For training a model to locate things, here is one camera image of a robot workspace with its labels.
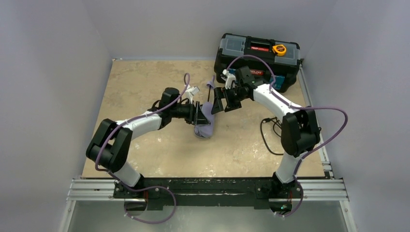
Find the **lavender folding umbrella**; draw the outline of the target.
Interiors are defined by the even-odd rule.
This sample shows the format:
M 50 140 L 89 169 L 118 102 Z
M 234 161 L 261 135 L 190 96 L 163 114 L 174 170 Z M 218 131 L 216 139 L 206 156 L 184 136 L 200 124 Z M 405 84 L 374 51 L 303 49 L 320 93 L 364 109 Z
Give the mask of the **lavender folding umbrella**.
M 208 81 L 207 84 L 206 84 L 206 86 L 208 88 L 208 95 L 207 95 L 207 101 L 208 102 L 210 102 L 211 90 L 213 90 L 215 88 L 215 79 L 216 79 L 216 76 L 213 75 L 212 80 Z

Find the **lavender umbrella case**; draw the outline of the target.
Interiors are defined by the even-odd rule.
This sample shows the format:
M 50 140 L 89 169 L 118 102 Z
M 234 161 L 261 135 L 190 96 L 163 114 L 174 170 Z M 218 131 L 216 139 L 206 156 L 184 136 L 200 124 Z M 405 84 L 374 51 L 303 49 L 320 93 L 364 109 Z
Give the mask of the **lavender umbrella case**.
M 207 119 L 208 124 L 195 125 L 194 134 L 198 138 L 207 139 L 213 136 L 214 124 L 215 124 L 215 115 L 211 114 L 213 104 L 210 102 L 205 102 L 201 106 L 201 113 Z

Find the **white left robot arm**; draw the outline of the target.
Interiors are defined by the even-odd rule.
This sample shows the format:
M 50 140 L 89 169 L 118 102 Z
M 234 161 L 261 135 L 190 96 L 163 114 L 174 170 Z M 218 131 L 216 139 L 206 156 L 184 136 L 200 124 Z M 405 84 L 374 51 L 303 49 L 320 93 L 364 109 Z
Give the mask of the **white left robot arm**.
M 132 189 L 142 189 L 144 177 L 127 162 L 133 139 L 164 128 L 173 118 L 182 118 L 194 125 L 196 132 L 200 127 L 208 128 L 214 121 L 209 102 L 183 102 L 180 97 L 178 89 L 167 87 L 161 99 L 145 114 L 120 121 L 104 119 L 86 149 L 86 157 L 123 184 Z

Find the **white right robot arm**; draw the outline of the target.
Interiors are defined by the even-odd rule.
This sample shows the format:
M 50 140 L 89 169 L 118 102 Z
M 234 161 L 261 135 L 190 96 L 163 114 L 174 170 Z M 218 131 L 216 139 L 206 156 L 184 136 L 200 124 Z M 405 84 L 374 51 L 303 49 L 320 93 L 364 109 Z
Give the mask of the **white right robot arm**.
M 250 99 L 269 110 L 281 122 L 280 142 L 284 150 L 281 163 L 274 176 L 282 184 L 296 179 L 302 155 L 312 151 L 320 141 L 320 129 L 313 109 L 294 104 L 283 97 L 271 85 L 257 80 L 249 67 L 235 73 L 223 70 L 225 86 L 214 89 L 211 113 L 229 112 L 242 107 L 241 102 Z

